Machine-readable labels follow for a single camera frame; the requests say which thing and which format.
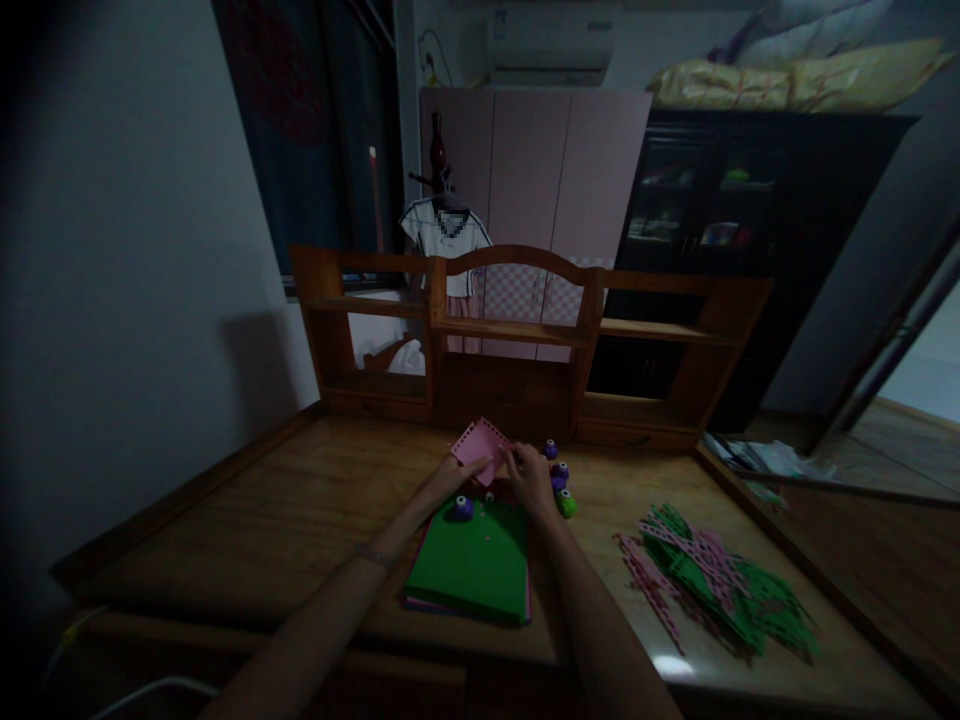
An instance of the pink paper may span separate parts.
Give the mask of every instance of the pink paper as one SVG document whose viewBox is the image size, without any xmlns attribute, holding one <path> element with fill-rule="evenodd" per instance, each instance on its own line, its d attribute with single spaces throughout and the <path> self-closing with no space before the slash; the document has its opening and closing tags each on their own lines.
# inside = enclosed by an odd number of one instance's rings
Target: pink paper
<svg viewBox="0 0 960 720">
<path fill-rule="evenodd" d="M 464 465 L 476 462 L 489 455 L 493 458 L 487 467 L 477 473 L 477 481 L 484 487 L 490 487 L 497 471 L 507 462 L 507 453 L 513 450 L 513 443 L 490 424 L 486 418 L 470 423 L 460 439 L 454 443 L 450 452 Z"/>
</svg>

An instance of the green folder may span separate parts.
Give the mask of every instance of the green folder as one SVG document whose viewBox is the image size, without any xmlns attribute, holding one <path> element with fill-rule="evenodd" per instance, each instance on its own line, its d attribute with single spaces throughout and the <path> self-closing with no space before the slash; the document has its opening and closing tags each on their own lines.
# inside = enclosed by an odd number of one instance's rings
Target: green folder
<svg viewBox="0 0 960 720">
<path fill-rule="evenodd" d="M 485 620 L 527 622 L 527 514 L 474 500 L 473 519 L 457 522 L 453 503 L 430 521 L 404 594 Z"/>
</svg>

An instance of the white t-shirt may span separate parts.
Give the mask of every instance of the white t-shirt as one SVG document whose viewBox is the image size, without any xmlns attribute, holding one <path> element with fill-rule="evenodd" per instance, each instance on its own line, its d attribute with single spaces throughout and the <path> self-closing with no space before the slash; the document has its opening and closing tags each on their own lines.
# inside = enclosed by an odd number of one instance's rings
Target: white t-shirt
<svg viewBox="0 0 960 720">
<path fill-rule="evenodd" d="M 416 244 L 420 253 L 426 257 L 455 258 L 471 250 L 490 247 L 490 237 L 483 223 L 467 210 L 465 213 L 436 211 L 433 200 L 418 200 L 412 203 L 400 220 L 400 226 Z M 447 295 L 467 297 L 475 293 L 474 280 L 477 271 L 461 273 L 447 277 Z"/>
</svg>

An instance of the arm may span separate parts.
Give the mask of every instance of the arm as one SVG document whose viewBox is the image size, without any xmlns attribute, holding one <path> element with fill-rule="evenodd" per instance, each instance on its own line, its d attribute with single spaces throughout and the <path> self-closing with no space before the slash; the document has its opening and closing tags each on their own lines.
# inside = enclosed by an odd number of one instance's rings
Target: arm
<svg viewBox="0 0 960 720">
<path fill-rule="evenodd" d="M 593 714 L 681 717 L 630 623 L 560 516 L 546 459 L 529 445 L 518 444 L 516 454 L 519 467 L 507 455 L 510 479 L 547 546 Z"/>
<path fill-rule="evenodd" d="M 396 558 L 443 501 L 489 462 L 486 458 L 458 467 L 453 456 L 444 458 L 367 548 Z M 386 566 L 362 555 L 337 567 L 204 709 L 201 720 L 297 717 L 347 647 L 389 574 Z"/>
</svg>

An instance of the wardrobe door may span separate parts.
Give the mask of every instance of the wardrobe door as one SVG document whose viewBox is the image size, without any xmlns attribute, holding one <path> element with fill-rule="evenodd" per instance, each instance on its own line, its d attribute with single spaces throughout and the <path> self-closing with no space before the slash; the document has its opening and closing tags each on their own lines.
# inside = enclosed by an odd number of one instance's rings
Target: wardrobe door
<svg viewBox="0 0 960 720">
<path fill-rule="evenodd" d="M 568 93 L 496 93 L 487 224 L 495 245 L 550 249 L 570 102 Z M 483 316 L 539 323 L 545 283 L 544 271 L 525 265 L 486 268 Z M 483 341 L 484 355 L 533 359 L 536 352 L 534 343 Z"/>
<path fill-rule="evenodd" d="M 613 269 L 652 97 L 573 96 L 551 250 L 575 265 Z M 583 290 L 552 274 L 545 285 L 542 322 L 576 325 Z M 570 348 L 540 345 L 537 359 L 567 362 Z"/>
<path fill-rule="evenodd" d="M 441 134 L 457 197 L 486 225 L 490 210 L 493 92 L 448 88 L 420 91 L 421 175 L 427 178 L 432 172 L 430 141 L 433 126 L 430 116 L 434 112 L 440 113 L 443 123 Z M 430 188 L 423 186 L 423 195 L 428 197 Z"/>
</svg>

